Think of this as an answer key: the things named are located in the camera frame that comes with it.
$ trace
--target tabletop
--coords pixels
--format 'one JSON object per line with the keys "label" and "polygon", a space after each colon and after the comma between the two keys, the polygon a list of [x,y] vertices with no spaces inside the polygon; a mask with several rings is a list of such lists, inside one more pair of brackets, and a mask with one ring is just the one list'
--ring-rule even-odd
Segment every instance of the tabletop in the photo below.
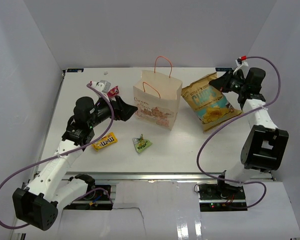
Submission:
{"label": "tabletop", "polygon": [[[142,70],[152,67],[126,68],[85,68],[82,72],[67,72],[58,97],[47,140],[41,159],[52,156],[66,130],[67,121],[73,115],[78,98],[98,97],[86,87],[90,81],[109,81],[111,88],[118,85],[124,102],[134,105],[133,85],[141,79]],[[158,67],[157,71],[169,75],[170,68]],[[172,77],[183,81],[183,87],[215,72],[215,68],[174,67]],[[237,95],[225,94],[228,101],[237,109]],[[98,137],[107,127],[106,120],[94,128]],[[115,121],[110,129],[118,142],[96,152],[91,146],[73,163],[68,173],[198,173],[196,156],[203,142],[216,129],[203,132],[200,120],[188,103],[181,97],[176,122],[170,131],[132,116],[127,122]],[[238,119],[220,131],[201,154],[200,164],[206,172],[220,173],[240,161],[240,153],[250,132],[246,118]],[[132,138],[143,134],[153,145],[137,153]]]}

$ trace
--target gift bag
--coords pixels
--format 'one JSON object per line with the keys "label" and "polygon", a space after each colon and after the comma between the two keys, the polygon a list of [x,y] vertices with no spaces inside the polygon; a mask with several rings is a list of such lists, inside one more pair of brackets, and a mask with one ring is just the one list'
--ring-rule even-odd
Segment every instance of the gift bag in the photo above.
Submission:
{"label": "gift bag", "polygon": [[141,80],[133,86],[134,101],[138,107],[136,111],[137,118],[172,129],[180,104],[182,91],[182,81],[171,77],[172,63],[170,75],[164,75],[156,72],[156,62],[154,64],[154,72],[143,70]]}

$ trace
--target green snack packet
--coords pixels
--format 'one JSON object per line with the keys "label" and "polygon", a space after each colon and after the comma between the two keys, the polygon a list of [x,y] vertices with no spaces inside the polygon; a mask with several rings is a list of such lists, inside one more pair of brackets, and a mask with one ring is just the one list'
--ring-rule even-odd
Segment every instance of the green snack packet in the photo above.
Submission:
{"label": "green snack packet", "polygon": [[152,143],[149,140],[143,139],[143,134],[141,134],[140,138],[134,137],[133,138],[133,144],[135,147],[135,150],[140,154],[145,149],[147,149],[149,146],[152,145]]}

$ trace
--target brown chip bag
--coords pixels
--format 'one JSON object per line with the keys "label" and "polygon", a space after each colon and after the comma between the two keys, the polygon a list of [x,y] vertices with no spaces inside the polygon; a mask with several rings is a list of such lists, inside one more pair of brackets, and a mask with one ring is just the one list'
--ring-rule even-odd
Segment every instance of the brown chip bag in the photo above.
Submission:
{"label": "brown chip bag", "polygon": [[228,102],[223,93],[210,86],[209,82],[216,78],[215,72],[182,89],[182,97],[201,120],[204,131],[242,113]]}

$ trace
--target orange bag handle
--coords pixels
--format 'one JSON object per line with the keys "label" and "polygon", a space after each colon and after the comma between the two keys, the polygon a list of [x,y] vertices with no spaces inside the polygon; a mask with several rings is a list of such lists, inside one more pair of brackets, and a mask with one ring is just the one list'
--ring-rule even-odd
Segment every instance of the orange bag handle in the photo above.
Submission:
{"label": "orange bag handle", "polygon": [[155,73],[155,68],[156,68],[156,61],[158,61],[158,58],[164,58],[165,60],[167,60],[169,63],[170,63],[170,66],[171,66],[171,71],[170,71],[170,75],[169,75],[169,78],[171,78],[171,73],[172,73],[172,63],[169,59],[167,59],[165,56],[158,56],[155,60],[155,63],[154,63],[154,73]]}
{"label": "orange bag handle", "polygon": [[154,90],[159,94],[159,97],[161,98],[160,93],[159,93],[154,87],[152,87],[151,85],[149,85],[147,82],[142,82],[142,85],[143,85],[143,91],[144,91],[144,92],[145,92],[144,84],[146,84],[147,86],[149,86],[149,87],[151,87],[152,89],[154,89]]}

